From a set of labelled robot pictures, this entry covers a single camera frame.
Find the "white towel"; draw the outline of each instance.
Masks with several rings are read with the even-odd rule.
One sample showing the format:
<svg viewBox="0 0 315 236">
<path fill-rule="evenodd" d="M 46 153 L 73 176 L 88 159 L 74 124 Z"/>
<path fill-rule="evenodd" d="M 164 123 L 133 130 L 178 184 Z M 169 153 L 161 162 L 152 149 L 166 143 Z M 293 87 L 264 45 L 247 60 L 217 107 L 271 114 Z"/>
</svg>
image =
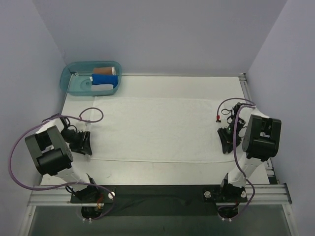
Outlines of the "white towel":
<svg viewBox="0 0 315 236">
<path fill-rule="evenodd" d="M 222 153 L 216 111 L 220 101 L 204 99 L 96 97 L 105 117 L 93 123 L 96 160 L 217 163 Z M 96 112 L 91 119 L 97 119 Z"/>
</svg>

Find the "white object in bin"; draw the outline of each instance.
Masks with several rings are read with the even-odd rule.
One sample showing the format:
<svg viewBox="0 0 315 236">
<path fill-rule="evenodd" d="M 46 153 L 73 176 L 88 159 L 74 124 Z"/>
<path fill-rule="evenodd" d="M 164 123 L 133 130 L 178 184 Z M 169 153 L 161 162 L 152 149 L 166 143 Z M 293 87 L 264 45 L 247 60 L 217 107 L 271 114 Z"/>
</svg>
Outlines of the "white object in bin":
<svg viewBox="0 0 315 236">
<path fill-rule="evenodd" d="M 92 85 L 91 91 L 105 91 L 105 90 L 112 90 L 114 85 L 106 84 L 106 85 Z"/>
</svg>

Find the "glass panel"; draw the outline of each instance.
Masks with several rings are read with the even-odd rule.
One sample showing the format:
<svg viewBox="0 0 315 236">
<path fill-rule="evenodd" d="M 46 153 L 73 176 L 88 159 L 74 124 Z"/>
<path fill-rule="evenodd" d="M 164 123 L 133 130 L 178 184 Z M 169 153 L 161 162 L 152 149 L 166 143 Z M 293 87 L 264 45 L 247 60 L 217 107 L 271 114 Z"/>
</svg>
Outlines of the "glass panel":
<svg viewBox="0 0 315 236">
<path fill-rule="evenodd" d="M 279 206 L 250 206 L 235 221 L 218 216 L 113 216 L 82 223 L 80 208 L 38 206 L 30 236 L 289 236 L 284 211 Z"/>
</svg>

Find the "teal plastic bin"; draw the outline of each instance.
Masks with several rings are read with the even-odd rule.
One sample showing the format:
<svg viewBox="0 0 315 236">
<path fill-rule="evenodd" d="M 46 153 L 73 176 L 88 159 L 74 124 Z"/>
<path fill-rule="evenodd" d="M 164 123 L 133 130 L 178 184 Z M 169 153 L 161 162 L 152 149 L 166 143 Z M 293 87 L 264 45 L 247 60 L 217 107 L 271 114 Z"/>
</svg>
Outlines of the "teal plastic bin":
<svg viewBox="0 0 315 236">
<path fill-rule="evenodd" d="M 115 67 L 118 84 L 112 90 L 92 91 L 92 76 L 95 67 Z M 79 61 L 67 65 L 60 78 L 62 91 L 74 96 L 109 96 L 116 93 L 122 80 L 122 66 L 115 61 Z"/>
</svg>

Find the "white table surface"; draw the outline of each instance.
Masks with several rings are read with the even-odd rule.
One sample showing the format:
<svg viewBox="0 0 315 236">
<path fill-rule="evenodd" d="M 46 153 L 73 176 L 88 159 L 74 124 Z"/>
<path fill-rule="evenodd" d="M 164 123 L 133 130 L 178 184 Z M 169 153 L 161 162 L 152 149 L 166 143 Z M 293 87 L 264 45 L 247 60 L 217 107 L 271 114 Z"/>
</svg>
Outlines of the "white table surface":
<svg viewBox="0 0 315 236">
<path fill-rule="evenodd" d="M 209 100 L 244 97 L 238 77 L 176 76 L 123 76 L 121 86 L 114 96 Z M 93 97 L 68 94 L 63 115 L 78 116 L 82 110 L 93 106 L 93 103 Z M 90 112 L 86 112 L 83 118 L 89 119 L 90 115 Z M 97 184 L 103 185 L 221 184 L 226 173 L 235 166 L 234 162 L 160 163 L 90 160 L 77 153 L 73 153 L 73 158 L 77 168 L 92 176 Z M 254 184 L 269 184 L 263 164 L 255 170 L 250 180 Z M 60 183 L 64 183 L 60 178 L 44 175 L 41 184 Z"/>
</svg>

